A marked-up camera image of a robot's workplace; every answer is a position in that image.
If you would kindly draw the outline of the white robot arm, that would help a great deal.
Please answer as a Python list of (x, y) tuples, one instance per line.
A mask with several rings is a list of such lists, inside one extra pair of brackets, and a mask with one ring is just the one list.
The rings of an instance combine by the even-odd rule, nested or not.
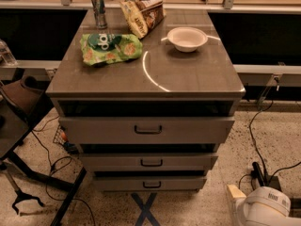
[(236, 185), (227, 185), (233, 226), (301, 226), (291, 218), (291, 200), (282, 192), (260, 186), (248, 196)]

